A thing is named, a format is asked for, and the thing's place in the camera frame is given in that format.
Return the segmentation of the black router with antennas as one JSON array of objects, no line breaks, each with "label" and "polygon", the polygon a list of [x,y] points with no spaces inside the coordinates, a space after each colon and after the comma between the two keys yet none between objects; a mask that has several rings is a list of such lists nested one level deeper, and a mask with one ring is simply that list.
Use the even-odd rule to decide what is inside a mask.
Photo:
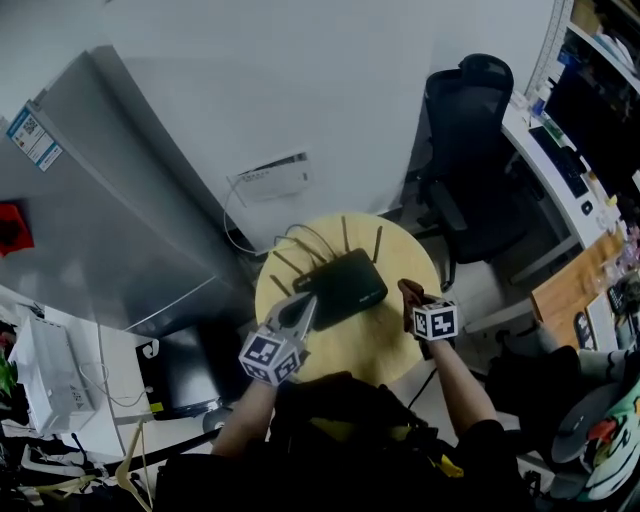
[{"label": "black router with antennas", "polygon": [[363,213],[294,224],[275,238],[264,267],[267,280],[283,294],[315,295],[313,328],[329,330],[386,299],[379,270],[385,234],[382,218]]}]

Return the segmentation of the white carton box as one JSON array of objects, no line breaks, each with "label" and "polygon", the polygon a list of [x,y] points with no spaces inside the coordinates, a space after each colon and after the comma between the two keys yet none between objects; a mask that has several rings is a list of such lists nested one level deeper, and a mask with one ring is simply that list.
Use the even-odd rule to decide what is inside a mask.
[{"label": "white carton box", "polygon": [[95,414],[65,328],[29,315],[9,356],[41,435],[78,432]]}]

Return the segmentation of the person's left forearm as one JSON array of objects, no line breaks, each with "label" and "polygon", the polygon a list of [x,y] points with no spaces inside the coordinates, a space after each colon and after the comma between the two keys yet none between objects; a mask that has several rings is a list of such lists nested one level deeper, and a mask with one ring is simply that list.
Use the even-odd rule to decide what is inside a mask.
[{"label": "person's left forearm", "polygon": [[235,404],[212,448],[216,456],[241,456],[249,445],[264,441],[271,422],[278,389],[254,380]]}]

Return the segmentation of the black white printed case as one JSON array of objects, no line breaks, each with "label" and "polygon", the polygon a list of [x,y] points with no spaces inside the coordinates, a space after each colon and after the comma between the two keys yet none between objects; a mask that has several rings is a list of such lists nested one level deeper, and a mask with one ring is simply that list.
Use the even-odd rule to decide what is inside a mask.
[{"label": "black white printed case", "polygon": [[573,324],[579,348],[594,351],[596,349],[595,339],[586,314],[578,312],[575,315]]}]

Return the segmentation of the white storage shelf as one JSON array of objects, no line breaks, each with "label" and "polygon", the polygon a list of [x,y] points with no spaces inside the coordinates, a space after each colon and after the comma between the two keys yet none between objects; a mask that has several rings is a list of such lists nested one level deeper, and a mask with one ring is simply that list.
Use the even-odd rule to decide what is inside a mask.
[{"label": "white storage shelf", "polygon": [[543,44],[524,95],[530,99],[541,85],[555,75],[557,58],[564,45],[567,32],[578,36],[600,54],[640,95],[640,72],[635,71],[635,64],[632,61],[626,64],[622,60],[621,51],[615,53],[613,47],[605,43],[600,36],[588,35],[573,23],[570,20],[573,5],[574,0],[553,0],[551,17]]}]

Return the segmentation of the red paper decoration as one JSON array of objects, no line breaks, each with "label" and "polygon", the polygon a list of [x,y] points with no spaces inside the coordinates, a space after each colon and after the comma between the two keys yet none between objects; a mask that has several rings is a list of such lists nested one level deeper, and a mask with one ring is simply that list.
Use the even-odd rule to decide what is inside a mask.
[{"label": "red paper decoration", "polygon": [[23,209],[13,202],[0,202],[0,258],[34,247]]}]

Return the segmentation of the grey cap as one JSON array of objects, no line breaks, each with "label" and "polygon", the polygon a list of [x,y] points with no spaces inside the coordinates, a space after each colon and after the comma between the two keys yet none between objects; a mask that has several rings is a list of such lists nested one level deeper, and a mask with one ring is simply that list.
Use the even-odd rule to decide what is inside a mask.
[{"label": "grey cap", "polygon": [[571,462],[584,452],[590,429],[619,400],[620,389],[619,383],[600,386],[587,393],[571,408],[554,437],[551,457],[555,463]]}]

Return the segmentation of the black coat rack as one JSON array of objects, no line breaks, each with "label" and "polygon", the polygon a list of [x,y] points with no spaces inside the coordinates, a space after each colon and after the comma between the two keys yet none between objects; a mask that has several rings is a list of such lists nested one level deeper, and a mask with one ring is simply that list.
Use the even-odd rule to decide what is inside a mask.
[{"label": "black coat rack", "polygon": [[[135,472],[214,442],[230,413],[225,406],[210,409],[202,416],[202,434],[154,451],[136,441],[128,470]],[[56,483],[89,476],[106,479],[114,477],[124,461],[123,457],[112,462],[91,458],[83,447],[69,447],[59,439],[0,435],[0,486],[36,486],[42,477]]]}]

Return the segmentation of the wooden clothes hanger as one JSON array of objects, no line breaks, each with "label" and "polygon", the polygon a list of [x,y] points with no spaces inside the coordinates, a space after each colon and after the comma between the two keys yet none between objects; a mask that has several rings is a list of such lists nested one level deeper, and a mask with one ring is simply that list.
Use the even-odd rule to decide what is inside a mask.
[{"label": "wooden clothes hanger", "polygon": [[144,438],[144,421],[139,420],[134,430],[133,437],[127,449],[126,455],[119,466],[115,469],[115,478],[118,486],[129,492],[136,502],[142,507],[144,512],[153,512],[153,499],[150,499],[150,503],[147,503],[140,495],[136,487],[133,485],[130,479],[130,473],[132,470],[132,461],[135,449],[137,447],[139,438]]},{"label": "wooden clothes hanger", "polygon": [[57,484],[33,486],[32,490],[39,495],[64,500],[96,479],[96,475],[83,475]]}]

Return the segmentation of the black chair with jacket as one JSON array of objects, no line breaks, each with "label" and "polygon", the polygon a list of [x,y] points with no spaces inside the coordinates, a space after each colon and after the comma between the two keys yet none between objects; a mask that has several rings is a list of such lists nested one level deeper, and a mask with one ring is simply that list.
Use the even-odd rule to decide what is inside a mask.
[{"label": "black chair with jacket", "polygon": [[540,357],[506,351],[491,360],[485,390],[498,411],[518,418],[522,439],[516,445],[553,466],[559,426],[586,394],[575,349],[563,346]]}]

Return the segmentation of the person's black clothing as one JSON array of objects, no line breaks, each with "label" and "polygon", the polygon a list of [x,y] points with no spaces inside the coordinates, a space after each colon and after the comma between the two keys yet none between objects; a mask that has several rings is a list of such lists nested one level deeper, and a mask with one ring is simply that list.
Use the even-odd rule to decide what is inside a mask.
[{"label": "person's black clothing", "polygon": [[[153,511],[534,512],[499,422],[451,445],[388,388],[346,372],[282,386],[270,431],[239,457],[169,458]],[[463,478],[432,465],[441,454]]]}]

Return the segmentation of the black keyboard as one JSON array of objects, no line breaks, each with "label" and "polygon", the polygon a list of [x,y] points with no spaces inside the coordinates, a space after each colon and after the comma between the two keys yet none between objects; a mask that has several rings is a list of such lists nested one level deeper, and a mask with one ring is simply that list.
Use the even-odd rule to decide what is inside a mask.
[{"label": "black keyboard", "polygon": [[554,164],[574,197],[584,196],[588,192],[583,179],[587,170],[576,151],[569,146],[560,146],[543,126],[531,128],[529,133]]}]

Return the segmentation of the blue white label sticker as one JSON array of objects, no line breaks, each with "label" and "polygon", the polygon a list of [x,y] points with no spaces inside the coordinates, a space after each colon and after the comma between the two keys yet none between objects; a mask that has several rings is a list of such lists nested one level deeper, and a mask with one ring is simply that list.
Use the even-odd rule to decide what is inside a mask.
[{"label": "blue white label sticker", "polygon": [[28,106],[24,106],[6,129],[7,137],[42,172],[64,153]]}]

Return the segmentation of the brown knitted cloth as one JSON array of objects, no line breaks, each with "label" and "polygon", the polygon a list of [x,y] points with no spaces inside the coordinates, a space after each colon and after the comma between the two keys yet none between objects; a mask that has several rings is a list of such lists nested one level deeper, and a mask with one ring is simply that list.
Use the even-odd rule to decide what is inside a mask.
[{"label": "brown knitted cloth", "polygon": [[423,287],[409,279],[400,279],[397,283],[403,301],[403,329],[413,333],[413,310],[426,303]]}]

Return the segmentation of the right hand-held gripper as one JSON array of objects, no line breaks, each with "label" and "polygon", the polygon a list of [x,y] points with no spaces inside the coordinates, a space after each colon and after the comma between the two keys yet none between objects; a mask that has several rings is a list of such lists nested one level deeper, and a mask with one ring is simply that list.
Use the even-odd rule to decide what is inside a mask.
[{"label": "right hand-held gripper", "polygon": [[426,296],[411,304],[411,332],[423,341],[439,341],[458,335],[458,309],[453,301]]}]

